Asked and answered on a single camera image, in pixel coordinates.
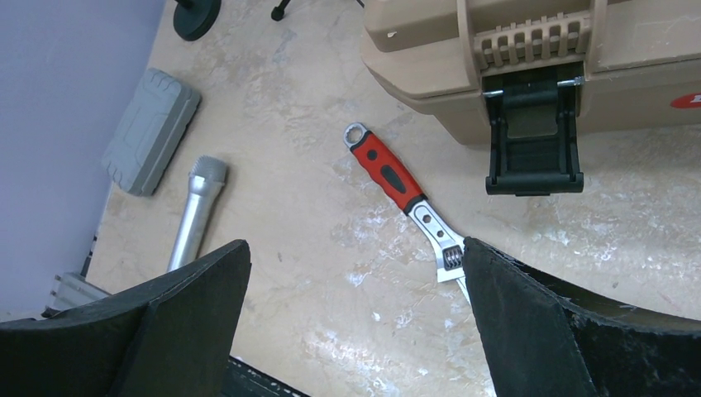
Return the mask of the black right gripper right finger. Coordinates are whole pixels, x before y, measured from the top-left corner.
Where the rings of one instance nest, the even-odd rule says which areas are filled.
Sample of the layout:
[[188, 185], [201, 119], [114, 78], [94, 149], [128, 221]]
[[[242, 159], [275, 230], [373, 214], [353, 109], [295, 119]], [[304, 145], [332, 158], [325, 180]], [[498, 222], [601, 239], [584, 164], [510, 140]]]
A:
[[699, 395], [699, 321], [596, 294], [472, 237], [463, 270], [497, 395]]

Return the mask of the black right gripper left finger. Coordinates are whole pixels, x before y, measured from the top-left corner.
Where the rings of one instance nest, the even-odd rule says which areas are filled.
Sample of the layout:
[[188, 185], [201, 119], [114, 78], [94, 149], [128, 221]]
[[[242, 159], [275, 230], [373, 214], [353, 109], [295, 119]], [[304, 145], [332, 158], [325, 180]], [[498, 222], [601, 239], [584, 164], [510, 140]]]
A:
[[249, 284], [235, 240], [42, 320], [1, 325], [4, 396], [217, 396]]

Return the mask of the silver mesh head microphone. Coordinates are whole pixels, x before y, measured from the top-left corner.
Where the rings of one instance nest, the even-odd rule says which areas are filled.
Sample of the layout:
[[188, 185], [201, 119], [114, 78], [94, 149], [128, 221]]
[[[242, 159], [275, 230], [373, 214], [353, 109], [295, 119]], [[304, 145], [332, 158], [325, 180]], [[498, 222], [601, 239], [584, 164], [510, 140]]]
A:
[[210, 212], [227, 179], [228, 165], [202, 155], [189, 173], [188, 196], [167, 271], [177, 270], [198, 257]]

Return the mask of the black round base mic stand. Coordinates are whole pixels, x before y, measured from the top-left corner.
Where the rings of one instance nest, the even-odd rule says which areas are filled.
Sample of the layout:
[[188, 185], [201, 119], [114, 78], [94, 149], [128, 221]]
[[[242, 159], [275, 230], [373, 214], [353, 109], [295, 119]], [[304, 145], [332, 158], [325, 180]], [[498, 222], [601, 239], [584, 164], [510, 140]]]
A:
[[173, 25], [184, 41], [196, 41], [213, 26], [221, 10], [221, 0], [177, 0]]

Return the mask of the black tripod shock mount stand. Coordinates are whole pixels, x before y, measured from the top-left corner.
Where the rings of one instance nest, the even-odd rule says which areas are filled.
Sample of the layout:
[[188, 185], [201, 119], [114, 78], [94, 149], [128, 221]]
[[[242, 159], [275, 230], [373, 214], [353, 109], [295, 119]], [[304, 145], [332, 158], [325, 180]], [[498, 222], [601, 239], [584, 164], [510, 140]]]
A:
[[274, 22], [281, 22], [288, 14], [288, 8], [292, 7], [292, 14], [300, 13], [300, 12], [313, 12], [314, 9], [326, 9], [326, 8], [334, 8], [336, 6], [336, 3], [339, 4], [344, 4], [346, 5], [347, 3], [354, 3], [358, 5], [361, 9], [365, 8], [366, 1], [362, 0], [355, 0], [355, 1], [290, 1], [290, 0], [283, 0], [280, 1], [279, 4], [275, 5], [271, 12], [270, 12], [270, 18]]

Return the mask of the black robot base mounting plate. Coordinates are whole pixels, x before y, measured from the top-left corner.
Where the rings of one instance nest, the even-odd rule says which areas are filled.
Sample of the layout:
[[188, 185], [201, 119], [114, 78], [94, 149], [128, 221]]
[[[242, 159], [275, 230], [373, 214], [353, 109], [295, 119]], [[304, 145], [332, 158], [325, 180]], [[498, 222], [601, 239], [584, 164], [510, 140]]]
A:
[[229, 356], [220, 396], [309, 397], [281, 380]]

